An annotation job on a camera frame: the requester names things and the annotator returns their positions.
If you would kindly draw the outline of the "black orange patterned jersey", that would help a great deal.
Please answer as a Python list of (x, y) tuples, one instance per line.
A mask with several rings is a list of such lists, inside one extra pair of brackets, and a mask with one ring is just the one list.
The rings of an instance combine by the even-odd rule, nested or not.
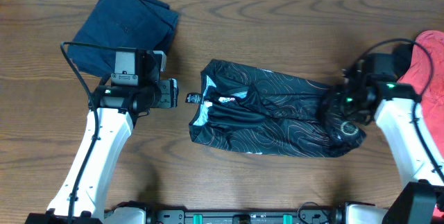
[(194, 143), (239, 153), (340, 157), (360, 147), (366, 133), (336, 105), (322, 101), (329, 85), (224, 60), (201, 71), (198, 105), (189, 123)]

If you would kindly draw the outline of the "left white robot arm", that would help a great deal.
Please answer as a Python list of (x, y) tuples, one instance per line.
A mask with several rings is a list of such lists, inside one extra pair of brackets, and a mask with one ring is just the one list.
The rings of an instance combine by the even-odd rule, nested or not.
[(43, 214), (30, 213), (30, 223), (152, 223), (143, 203), (123, 202), (107, 212), (105, 202), (117, 161), (131, 136), (140, 113), (177, 105), (174, 78), (155, 80), (146, 86), (123, 82), (107, 84), (106, 76), (92, 94), (83, 140), (69, 173)]

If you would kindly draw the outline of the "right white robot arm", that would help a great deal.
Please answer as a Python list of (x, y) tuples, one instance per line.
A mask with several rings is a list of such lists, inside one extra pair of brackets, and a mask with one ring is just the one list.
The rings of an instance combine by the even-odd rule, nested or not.
[(443, 208), (443, 157), (425, 123), (420, 95), (411, 85), (385, 81), (349, 83), (343, 94), (346, 118), (374, 121), (384, 134), (403, 186), (388, 209), (348, 204), (344, 223), (441, 223), (434, 210)]

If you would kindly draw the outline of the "black garment under red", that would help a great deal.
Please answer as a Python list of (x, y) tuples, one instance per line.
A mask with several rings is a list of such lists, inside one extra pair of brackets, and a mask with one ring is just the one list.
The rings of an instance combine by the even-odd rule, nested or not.
[(413, 45), (412, 44), (399, 44), (394, 48), (392, 54), (395, 57), (394, 59), (394, 68), (395, 74), (398, 78), (405, 75), (411, 65), (413, 53)]

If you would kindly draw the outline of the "red mesh garment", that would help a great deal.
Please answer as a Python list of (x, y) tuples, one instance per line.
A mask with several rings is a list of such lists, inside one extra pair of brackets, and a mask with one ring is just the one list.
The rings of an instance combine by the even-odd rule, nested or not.
[[(416, 42), (431, 54), (434, 66), (432, 81), (422, 96), (421, 106), (425, 123), (439, 149), (443, 152), (443, 32), (425, 31), (419, 34)], [(429, 78), (430, 66), (427, 55), (413, 46), (411, 65), (400, 77), (401, 83), (413, 86), (417, 93), (423, 89)]]

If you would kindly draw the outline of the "folded navy blue garment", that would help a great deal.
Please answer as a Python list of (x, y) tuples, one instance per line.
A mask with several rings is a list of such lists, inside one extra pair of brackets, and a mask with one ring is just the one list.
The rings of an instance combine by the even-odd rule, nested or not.
[(178, 19), (179, 14), (159, 0), (98, 0), (74, 41), (167, 53)]

